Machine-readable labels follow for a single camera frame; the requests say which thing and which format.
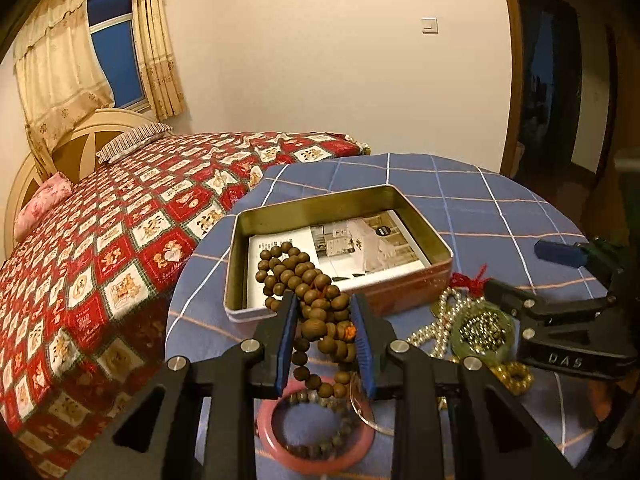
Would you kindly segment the silver thin bangle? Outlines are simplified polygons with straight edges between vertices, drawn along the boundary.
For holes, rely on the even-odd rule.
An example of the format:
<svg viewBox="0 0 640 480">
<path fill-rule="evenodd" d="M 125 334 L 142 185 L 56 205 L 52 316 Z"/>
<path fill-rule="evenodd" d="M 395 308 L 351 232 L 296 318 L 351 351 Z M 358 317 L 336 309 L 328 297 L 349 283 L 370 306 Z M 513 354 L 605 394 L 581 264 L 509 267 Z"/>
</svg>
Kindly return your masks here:
<svg viewBox="0 0 640 480">
<path fill-rule="evenodd" d="M 393 437 L 394 430 L 392 428 L 381 426 L 376 422 L 372 408 L 364 395 L 362 381 L 356 373 L 350 374 L 348 400 L 352 410 L 364 426 L 383 436 Z"/>
</svg>

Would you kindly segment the brown wooden door frame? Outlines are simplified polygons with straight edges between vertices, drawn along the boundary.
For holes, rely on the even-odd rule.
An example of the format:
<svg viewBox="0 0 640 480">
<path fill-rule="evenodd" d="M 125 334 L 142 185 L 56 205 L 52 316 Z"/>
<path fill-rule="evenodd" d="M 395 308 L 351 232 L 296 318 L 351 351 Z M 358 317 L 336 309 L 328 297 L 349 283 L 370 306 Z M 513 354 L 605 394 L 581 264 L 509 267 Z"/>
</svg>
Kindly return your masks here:
<svg viewBox="0 0 640 480">
<path fill-rule="evenodd" d="M 500 174 L 510 177 L 516 166 L 518 151 L 523 101 L 524 50 L 520 3 L 518 0 L 506 0 L 506 10 L 508 10 L 511 41 L 511 94 Z"/>
</svg>

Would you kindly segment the pink floral pillow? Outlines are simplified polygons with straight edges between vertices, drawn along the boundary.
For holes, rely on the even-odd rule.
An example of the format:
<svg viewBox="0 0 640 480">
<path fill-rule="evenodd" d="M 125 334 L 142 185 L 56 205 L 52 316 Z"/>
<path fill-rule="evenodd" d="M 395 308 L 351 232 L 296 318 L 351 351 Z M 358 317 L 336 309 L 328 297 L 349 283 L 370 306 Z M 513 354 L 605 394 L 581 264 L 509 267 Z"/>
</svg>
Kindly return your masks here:
<svg viewBox="0 0 640 480">
<path fill-rule="evenodd" d="M 45 180 L 20 210 L 14 221 L 14 240 L 22 240 L 41 222 L 44 215 L 73 192 L 73 185 L 61 171 Z"/>
</svg>

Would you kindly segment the red knot coin charm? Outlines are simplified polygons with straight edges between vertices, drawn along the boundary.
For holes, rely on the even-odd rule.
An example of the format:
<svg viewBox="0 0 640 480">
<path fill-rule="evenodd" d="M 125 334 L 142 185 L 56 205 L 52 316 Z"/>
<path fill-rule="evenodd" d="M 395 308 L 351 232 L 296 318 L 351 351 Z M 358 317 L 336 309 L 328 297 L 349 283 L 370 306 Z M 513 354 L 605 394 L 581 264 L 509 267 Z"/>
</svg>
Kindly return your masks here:
<svg viewBox="0 0 640 480">
<path fill-rule="evenodd" d="M 488 281 L 485 276 L 487 269 L 488 265 L 483 264 L 478 273 L 472 278 L 466 274 L 453 273 L 449 279 L 449 286 L 451 288 L 465 289 L 471 297 L 480 298 L 484 295 L 485 284 Z"/>
</svg>

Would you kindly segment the pink jade bangle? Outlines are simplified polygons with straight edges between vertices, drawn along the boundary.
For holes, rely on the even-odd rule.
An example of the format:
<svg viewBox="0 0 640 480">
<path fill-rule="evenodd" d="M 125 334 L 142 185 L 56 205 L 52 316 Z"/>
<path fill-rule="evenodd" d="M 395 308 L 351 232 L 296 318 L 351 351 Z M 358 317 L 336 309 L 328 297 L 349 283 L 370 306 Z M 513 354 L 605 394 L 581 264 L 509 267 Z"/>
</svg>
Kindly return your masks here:
<svg viewBox="0 0 640 480">
<path fill-rule="evenodd" d="M 276 462 L 299 474 L 311 476 L 316 474 L 337 474 L 351 466 L 355 466 L 364 459 L 374 441 L 374 430 L 361 419 L 361 413 L 354 411 L 349 398 L 344 398 L 346 408 L 350 409 L 349 415 L 342 416 L 342 422 L 352 430 L 349 434 L 338 432 L 336 438 L 328 440 L 329 447 L 322 448 L 321 444 L 314 445 L 290 445 L 284 444 L 277 437 L 274 429 L 274 418 L 279 408 L 285 404 L 293 406 L 293 399 L 298 399 L 299 393 L 305 388 L 301 382 L 290 379 L 278 400 L 265 400 L 258 410 L 255 420 L 257 435 L 265 448 L 266 453 Z"/>
</svg>

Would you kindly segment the printed leaflet in tin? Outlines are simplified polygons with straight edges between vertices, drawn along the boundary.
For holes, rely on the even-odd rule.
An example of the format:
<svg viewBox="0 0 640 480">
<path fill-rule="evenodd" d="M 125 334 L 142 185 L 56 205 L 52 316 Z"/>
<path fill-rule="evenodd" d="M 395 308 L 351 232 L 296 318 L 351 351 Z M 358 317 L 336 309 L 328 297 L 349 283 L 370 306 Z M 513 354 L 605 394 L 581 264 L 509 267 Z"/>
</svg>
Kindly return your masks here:
<svg viewBox="0 0 640 480">
<path fill-rule="evenodd" d="M 248 239 L 245 273 L 246 306 L 249 309 L 260 309 L 265 301 L 262 284 L 255 280 L 259 254 L 285 242 L 306 252 L 310 262 L 346 292 L 400 278 L 432 265 L 393 210 L 296 230 L 253 235 Z"/>
</svg>

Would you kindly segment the brown wooden bead mala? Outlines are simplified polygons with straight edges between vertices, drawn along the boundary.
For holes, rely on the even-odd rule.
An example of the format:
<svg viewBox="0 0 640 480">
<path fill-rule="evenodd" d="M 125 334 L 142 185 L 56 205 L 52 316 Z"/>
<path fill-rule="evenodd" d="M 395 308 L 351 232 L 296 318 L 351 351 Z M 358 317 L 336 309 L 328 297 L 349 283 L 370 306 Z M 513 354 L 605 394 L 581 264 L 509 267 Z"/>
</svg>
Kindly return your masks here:
<svg viewBox="0 0 640 480">
<path fill-rule="evenodd" d="M 293 377 L 322 400 L 343 399 L 352 382 L 356 360 L 357 329 L 352 322 L 350 297 L 317 268 L 310 255 L 290 242 L 275 244 L 259 253 L 255 281 L 262 285 L 265 306 L 277 311 L 286 296 L 294 300 L 294 338 L 290 362 Z M 329 382 L 308 367 L 312 347 L 340 370 Z"/>
</svg>

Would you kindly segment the green jade bangle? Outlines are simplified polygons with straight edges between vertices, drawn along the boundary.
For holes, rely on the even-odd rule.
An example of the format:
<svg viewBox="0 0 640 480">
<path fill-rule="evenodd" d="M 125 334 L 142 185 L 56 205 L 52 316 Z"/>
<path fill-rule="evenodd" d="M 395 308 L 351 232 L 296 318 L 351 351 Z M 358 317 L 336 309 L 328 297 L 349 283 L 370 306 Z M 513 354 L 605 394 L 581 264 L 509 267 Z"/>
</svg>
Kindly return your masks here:
<svg viewBox="0 0 640 480">
<path fill-rule="evenodd" d="M 488 366 L 506 362 L 512 353 L 515 327 L 510 315 L 480 301 L 460 313 L 450 334 L 452 353 L 460 360 L 475 356 Z"/>
</svg>

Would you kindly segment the white wall switch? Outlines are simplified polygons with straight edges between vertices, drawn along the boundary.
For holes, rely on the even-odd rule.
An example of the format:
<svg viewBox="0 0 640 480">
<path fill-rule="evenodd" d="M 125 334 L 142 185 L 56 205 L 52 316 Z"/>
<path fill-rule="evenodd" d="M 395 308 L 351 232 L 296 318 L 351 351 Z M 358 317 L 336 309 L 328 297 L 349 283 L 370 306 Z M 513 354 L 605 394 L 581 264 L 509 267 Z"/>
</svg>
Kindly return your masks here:
<svg viewBox="0 0 640 480">
<path fill-rule="evenodd" d="M 437 18 L 421 18 L 421 30 L 424 35 L 437 35 L 439 33 Z"/>
</svg>

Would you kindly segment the beige right curtain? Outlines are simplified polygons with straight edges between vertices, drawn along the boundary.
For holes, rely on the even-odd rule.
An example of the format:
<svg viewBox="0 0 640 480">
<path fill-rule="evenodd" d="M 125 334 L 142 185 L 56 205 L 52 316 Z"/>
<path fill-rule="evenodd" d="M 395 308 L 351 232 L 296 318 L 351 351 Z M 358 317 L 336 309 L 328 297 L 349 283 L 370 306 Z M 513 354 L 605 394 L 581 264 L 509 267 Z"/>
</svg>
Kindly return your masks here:
<svg viewBox="0 0 640 480">
<path fill-rule="evenodd" d="M 164 120 L 184 111 L 164 0 L 131 0 L 134 48 L 143 92 L 154 115 Z"/>
</svg>

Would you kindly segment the beige left curtain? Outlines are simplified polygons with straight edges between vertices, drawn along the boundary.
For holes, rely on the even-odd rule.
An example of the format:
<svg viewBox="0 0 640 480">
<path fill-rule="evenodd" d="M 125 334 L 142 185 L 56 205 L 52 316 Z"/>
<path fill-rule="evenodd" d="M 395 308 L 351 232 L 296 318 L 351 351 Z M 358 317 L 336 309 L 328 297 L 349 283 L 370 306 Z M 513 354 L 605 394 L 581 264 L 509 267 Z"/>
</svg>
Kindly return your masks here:
<svg viewBox="0 0 640 480">
<path fill-rule="evenodd" d="M 93 47 L 88 0 L 41 0 L 15 38 L 13 62 L 28 146 L 48 178 L 63 136 L 115 105 Z"/>
</svg>

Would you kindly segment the blue plaid tablecloth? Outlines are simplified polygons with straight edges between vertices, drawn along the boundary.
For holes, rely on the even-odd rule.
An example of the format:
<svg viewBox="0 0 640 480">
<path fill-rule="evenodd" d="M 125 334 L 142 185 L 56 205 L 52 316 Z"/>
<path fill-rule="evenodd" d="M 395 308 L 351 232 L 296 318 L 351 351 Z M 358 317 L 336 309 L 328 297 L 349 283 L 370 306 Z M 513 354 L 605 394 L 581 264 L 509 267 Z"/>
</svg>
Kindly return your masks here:
<svg viewBox="0 0 640 480">
<path fill-rule="evenodd" d="M 172 295 L 165 353 L 192 362 L 213 358 L 254 332 L 255 324 L 231 322 L 224 310 L 228 251 L 235 216 L 245 209 L 298 198 L 390 184 L 404 194 L 454 252 L 454 272 L 486 275 L 549 301 L 601 297 L 587 271 L 538 260 L 537 240 L 573 244 L 578 227 L 551 204 L 516 182 L 427 154 L 383 154 L 327 159 L 269 168 L 253 191 L 237 202 L 198 243 Z M 583 380 L 534 369 L 534 384 L 521 398 L 565 458 L 577 464 L 597 419 Z"/>
</svg>

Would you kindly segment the cream wooden headboard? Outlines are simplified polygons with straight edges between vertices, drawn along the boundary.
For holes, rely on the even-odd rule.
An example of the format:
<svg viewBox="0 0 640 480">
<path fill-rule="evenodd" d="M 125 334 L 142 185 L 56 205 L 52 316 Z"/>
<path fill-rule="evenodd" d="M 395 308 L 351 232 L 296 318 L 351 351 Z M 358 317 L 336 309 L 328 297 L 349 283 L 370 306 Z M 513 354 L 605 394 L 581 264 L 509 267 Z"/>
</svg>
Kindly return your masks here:
<svg viewBox="0 0 640 480">
<path fill-rule="evenodd" d="M 105 144 L 124 131 L 150 122 L 155 122 L 151 112 L 140 114 L 122 108 L 96 110 L 74 131 L 66 134 L 54 149 L 55 170 L 62 171 L 73 183 L 77 183 L 96 170 L 96 166 L 99 165 L 96 153 Z M 6 199 L 6 208 L 3 209 L 2 256 L 6 259 L 12 254 L 15 246 L 15 218 L 43 181 L 43 177 L 38 174 L 35 159 L 32 154 L 28 154 L 13 178 Z"/>
</svg>

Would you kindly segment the red patchwork bedspread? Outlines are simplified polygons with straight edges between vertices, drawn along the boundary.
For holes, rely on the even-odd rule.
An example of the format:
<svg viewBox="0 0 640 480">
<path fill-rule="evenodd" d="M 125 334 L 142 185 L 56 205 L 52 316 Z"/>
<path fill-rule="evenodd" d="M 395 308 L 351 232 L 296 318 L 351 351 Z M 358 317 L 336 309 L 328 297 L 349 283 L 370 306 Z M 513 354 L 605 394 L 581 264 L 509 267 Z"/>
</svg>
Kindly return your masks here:
<svg viewBox="0 0 640 480">
<path fill-rule="evenodd" d="M 333 132 L 166 134 L 53 206 L 1 270 L 1 414 L 36 473 L 63 478 L 163 364 L 182 269 L 268 168 L 365 152 Z"/>
</svg>

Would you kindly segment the beige curtain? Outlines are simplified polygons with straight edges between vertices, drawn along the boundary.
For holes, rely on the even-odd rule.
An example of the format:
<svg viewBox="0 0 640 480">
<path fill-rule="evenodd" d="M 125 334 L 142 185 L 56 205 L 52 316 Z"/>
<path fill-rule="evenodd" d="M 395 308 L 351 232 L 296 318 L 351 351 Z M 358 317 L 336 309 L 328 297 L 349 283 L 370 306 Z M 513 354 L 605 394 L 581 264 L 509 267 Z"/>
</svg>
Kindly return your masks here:
<svg viewBox="0 0 640 480">
<path fill-rule="evenodd" d="M 154 115 L 164 120 L 184 111 L 164 0 L 131 0 L 134 48 L 143 92 Z"/>
<path fill-rule="evenodd" d="M 63 136 L 115 105 L 93 47 L 88 0 L 41 0 L 15 38 L 13 62 L 28 146 L 48 178 Z"/>
</svg>

